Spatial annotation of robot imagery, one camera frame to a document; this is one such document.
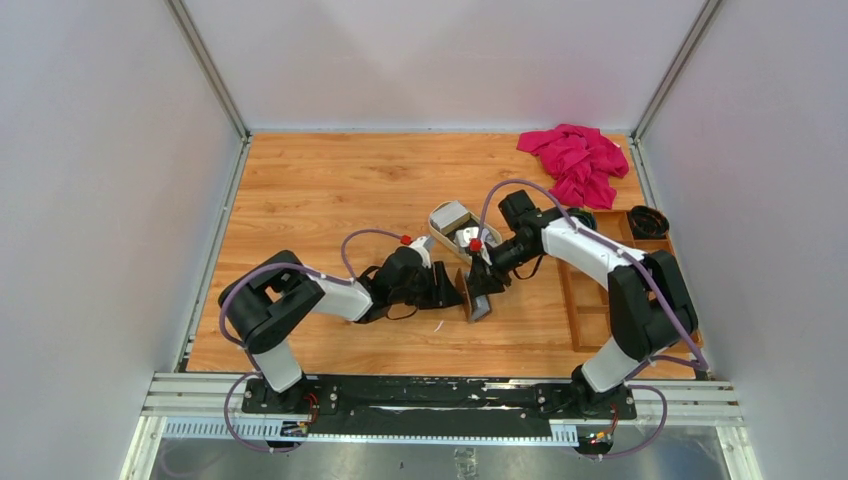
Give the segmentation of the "brown leather card holder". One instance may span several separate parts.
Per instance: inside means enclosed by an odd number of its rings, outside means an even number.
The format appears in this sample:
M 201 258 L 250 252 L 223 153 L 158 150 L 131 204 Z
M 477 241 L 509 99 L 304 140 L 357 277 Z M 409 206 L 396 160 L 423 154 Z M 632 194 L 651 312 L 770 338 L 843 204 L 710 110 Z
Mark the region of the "brown leather card holder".
M 473 296 L 468 285 L 469 274 L 458 269 L 455 275 L 455 285 L 463 298 L 463 311 L 469 323 L 474 324 L 487 317 L 492 312 L 491 302 L 487 295 Z

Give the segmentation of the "beige oval card tray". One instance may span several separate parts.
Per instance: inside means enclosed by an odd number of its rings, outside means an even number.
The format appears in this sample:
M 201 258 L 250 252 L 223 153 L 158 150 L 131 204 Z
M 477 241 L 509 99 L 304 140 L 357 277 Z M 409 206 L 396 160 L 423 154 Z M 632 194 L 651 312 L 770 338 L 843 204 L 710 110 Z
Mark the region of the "beige oval card tray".
M 470 240 L 480 231 L 480 217 L 458 200 L 439 204 L 428 216 L 433 238 L 470 265 Z

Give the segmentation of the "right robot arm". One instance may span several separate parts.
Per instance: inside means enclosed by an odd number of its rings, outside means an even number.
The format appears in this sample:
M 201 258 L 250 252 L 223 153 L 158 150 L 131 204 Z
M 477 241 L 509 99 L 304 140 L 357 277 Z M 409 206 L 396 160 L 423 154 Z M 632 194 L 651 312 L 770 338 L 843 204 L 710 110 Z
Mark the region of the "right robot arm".
M 514 270 L 544 256 L 576 268 L 608 296 L 610 337 L 571 375 L 571 403 L 584 417 L 596 417 L 624 384 L 679 342 L 687 344 L 704 370 L 707 362 L 692 336 L 698 317 L 674 255 L 645 252 L 593 230 L 560 203 L 537 207 L 524 190 L 498 204 L 512 235 L 491 246 L 482 230 L 471 234 L 471 267 L 465 295 L 476 304 L 511 284 Z

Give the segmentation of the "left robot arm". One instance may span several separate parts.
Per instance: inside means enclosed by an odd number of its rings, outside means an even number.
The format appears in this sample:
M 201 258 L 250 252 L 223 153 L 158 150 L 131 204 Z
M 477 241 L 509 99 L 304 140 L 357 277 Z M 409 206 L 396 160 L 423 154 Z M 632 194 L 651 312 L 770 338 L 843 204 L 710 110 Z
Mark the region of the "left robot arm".
M 422 310 L 461 305 L 463 294 L 423 247 L 400 246 L 382 264 L 343 279 L 303 264 L 282 250 L 227 286 L 218 297 L 219 318 L 233 331 L 229 340 L 247 357 L 268 388 L 268 400 L 283 413 L 306 400 L 304 372 L 289 335 L 312 314 L 367 324 L 388 318 L 397 305 Z

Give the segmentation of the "wooden compartment organizer tray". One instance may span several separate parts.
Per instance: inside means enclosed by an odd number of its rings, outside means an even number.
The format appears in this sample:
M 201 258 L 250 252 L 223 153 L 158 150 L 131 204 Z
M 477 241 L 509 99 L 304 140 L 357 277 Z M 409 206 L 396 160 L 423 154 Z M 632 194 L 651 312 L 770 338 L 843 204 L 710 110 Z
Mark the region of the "wooden compartment organizer tray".
M 662 238 L 642 238 L 631 230 L 628 210 L 595 211 L 596 230 L 625 246 L 675 254 L 668 234 Z M 574 266 L 557 261 L 572 347 L 576 352 L 599 350 L 611 336 L 608 294 L 594 279 Z

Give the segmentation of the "pink cloth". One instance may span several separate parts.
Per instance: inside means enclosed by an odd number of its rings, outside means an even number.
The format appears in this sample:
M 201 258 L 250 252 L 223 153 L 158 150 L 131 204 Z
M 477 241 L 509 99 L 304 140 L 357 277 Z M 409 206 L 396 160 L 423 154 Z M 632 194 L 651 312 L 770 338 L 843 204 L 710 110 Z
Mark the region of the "pink cloth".
M 630 171 L 621 147 L 592 127 L 560 124 L 524 132 L 516 149 L 539 160 L 554 180 L 549 192 L 568 207 L 612 208 L 617 190 L 610 180 Z

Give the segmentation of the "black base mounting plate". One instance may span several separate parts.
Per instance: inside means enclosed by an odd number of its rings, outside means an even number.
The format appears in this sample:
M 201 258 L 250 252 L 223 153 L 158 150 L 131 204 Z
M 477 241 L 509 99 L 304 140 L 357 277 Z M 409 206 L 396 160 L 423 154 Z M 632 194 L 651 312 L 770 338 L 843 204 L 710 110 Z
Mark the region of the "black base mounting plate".
M 595 394 L 569 380 L 308 375 L 283 394 L 250 380 L 247 414 L 304 414 L 311 432 L 421 437 L 543 437 L 553 420 L 633 420 L 632 392 Z

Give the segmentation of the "aluminium rail frame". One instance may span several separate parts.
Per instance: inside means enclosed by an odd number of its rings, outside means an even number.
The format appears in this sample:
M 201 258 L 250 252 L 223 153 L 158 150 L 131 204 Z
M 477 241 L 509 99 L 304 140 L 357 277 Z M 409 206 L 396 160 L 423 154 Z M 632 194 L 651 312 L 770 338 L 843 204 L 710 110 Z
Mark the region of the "aluminium rail frame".
M 733 386 L 715 380 L 632 380 L 594 402 L 566 379 L 309 375 L 278 393 L 235 374 L 153 377 L 121 475 L 147 479 L 164 440 L 245 441 L 261 452 L 306 443 L 606 446 L 633 426 L 659 443 L 675 427 L 713 430 L 733 479 L 761 471 Z

